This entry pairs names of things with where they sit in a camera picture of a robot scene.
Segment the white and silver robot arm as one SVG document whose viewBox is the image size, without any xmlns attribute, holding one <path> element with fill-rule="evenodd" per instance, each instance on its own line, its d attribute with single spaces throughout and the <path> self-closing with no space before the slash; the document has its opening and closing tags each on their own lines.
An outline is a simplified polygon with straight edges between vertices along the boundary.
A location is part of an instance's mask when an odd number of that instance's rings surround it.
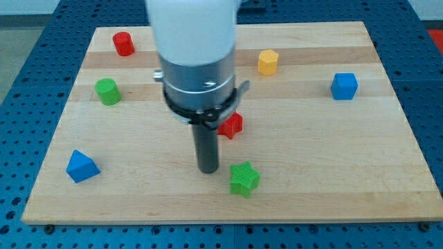
<svg viewBox="0 0 443 249">
<path fill-rule="evenodd" d="M 147 0 L 161 63 L 156 80 L 176 115 L 216 129 L 235 110 L 239 0 Z"/>
</svg>

